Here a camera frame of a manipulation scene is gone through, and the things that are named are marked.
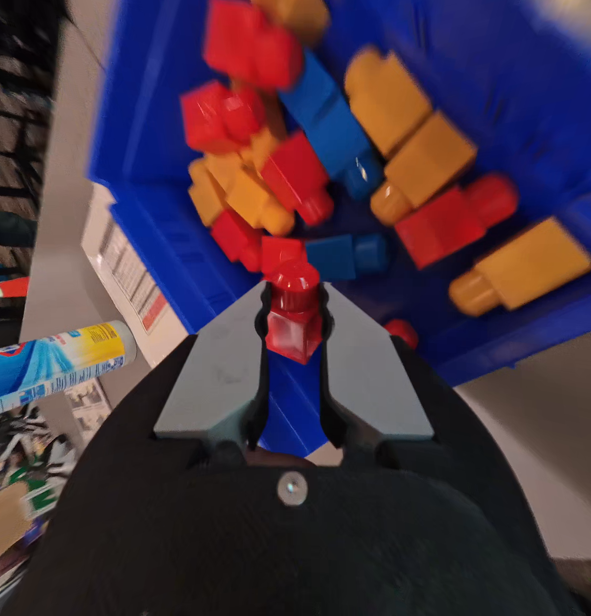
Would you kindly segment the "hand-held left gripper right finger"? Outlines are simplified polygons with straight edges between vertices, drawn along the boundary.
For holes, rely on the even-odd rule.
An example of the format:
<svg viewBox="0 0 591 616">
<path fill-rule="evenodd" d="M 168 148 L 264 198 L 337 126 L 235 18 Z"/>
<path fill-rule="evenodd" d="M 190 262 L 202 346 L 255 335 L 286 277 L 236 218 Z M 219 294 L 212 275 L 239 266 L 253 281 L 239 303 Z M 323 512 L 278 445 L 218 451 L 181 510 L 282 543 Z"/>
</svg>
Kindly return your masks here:
<svg viewBox="0 0 591 616">
<path fill-rule="evenodd" d="M 320 421 L 337 449 L 428 442 L 434 430 L 391 335 L 330 283 L 320 286 Z"/>
</svg>

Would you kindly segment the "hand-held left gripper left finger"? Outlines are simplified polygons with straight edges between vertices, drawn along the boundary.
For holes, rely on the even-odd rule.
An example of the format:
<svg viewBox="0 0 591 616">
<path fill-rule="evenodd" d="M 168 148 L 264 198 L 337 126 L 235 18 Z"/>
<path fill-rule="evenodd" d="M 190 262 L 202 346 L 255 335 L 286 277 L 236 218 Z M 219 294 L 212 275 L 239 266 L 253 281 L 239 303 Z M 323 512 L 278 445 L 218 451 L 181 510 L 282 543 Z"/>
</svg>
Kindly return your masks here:
<svg viewBox="0 0 591 616">
<path fill-rule="evenodd" d="M 260 282 L 198 332 L 156 437 L 197 439 L 209 450 L 223 442 L 257 448 L 269 417 L 270 307 L 270 284 Z"/>
</svg>

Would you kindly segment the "red mega block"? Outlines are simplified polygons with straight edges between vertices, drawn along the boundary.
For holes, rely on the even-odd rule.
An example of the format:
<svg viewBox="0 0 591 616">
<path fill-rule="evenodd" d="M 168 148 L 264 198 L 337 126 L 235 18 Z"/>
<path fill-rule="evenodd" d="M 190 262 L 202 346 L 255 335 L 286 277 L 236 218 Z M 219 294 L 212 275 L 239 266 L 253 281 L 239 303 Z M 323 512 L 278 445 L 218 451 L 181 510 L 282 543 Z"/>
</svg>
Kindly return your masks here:
<svg viewBox="0 0 591 616">
<path fill-rule="evenodd" d="M 268 350 L 307 365 L 322 341 L 321 280 L 305 261 L 286 261 L 269 277 Z"/>
</svg>

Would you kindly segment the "pile of mixed mega blocks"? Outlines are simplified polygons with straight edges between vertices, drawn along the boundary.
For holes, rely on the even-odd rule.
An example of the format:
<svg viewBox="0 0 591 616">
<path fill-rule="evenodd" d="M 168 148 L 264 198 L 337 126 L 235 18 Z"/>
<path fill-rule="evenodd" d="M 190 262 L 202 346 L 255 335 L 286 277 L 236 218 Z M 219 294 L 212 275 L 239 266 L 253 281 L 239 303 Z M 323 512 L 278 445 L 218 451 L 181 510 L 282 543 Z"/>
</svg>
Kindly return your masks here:
<svg viewBox="0 0 591 616">
<path fill-rule="evenodd" d="M 410 265 L 379 286 L 435 352 L 591 331 L 591 61 L 521 1 L 208 1 L 212 80 L 180 97 L 190 196 L 227 259 L 267 277 L 384 272 L 369 202 Z"/>
</svg>

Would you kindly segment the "blue plastic bin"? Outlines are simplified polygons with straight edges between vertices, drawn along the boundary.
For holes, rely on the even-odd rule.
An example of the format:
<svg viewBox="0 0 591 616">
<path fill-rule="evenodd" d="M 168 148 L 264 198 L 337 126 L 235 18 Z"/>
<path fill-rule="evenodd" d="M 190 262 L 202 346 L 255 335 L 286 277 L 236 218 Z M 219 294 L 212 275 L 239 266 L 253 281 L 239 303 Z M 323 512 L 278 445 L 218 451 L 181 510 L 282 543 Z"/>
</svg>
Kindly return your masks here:
<svg viewBox="0 0 591 616">
<path fill-rule="evenodd" d="M 469 248 L 416 271 L 391 230 L 384 275 L 337 284 L 373 319 L 406 319 L 418 352 L 458 386 L 591 331 L 591 273 L 513 312 L 461 315 L 449 283 L 489 251 L 558 216 L 591 252 L 591 49 L 528 1 L 328 1 L 315 50 L 342 80 L 365 44 L 394 50 L 441 111 L 478 145 L 467 175 L 517 185 L 517 215 Z M 206 1 L 122 1 L 90 179 L 189 333 L 255 286 L 230 263 L 188 196 L 181 93 L 212 79 L 202 59 Z"/>
</svg>

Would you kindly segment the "printed paper sheet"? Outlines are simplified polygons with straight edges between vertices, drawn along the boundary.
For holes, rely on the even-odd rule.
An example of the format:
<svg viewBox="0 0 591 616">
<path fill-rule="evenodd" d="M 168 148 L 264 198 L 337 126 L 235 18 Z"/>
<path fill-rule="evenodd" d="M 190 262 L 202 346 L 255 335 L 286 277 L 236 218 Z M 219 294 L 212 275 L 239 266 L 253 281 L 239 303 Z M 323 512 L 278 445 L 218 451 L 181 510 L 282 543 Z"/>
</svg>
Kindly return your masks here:
<svg viewBox="0 0 591 616">
<path fill-rule="evenodd" d="M 81 246 L 121 319 L 135 338 L 138 353 L 154 370 L 188 333 L 137 250 L 116 222 L 116 200 L 92 182 Z"/>
</svg>

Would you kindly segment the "blue white wipes canister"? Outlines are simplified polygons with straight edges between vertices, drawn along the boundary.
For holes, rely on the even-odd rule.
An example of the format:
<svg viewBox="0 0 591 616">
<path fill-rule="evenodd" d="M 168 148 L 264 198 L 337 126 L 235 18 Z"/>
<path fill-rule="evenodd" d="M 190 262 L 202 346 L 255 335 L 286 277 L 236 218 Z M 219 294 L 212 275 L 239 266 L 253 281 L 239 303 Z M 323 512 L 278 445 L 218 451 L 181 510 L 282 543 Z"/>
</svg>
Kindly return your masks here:
<svg viewBox="0 0 591 616">
<path fill-rule="evenodd" d="M 0 348 L 0 414 L 132 363 L 136 340 L 109 321 Z"/>
</svg>

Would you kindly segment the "pile of printed papers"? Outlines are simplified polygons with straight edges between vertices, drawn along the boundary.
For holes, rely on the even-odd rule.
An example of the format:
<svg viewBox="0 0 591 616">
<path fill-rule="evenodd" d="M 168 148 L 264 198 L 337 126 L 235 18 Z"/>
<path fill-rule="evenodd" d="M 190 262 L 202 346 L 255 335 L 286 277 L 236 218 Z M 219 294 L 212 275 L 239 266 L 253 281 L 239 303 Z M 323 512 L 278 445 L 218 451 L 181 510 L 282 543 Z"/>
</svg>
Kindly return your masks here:
<svg viewBox="0 0 591 616">
<path fill-rule="evenodd" d="M 37 402 L 0 415 L 0 592 L 21 576 L 82 451 L 111 414 L 98 379 L 64 392 L 82 445 Z"/>
</svg>

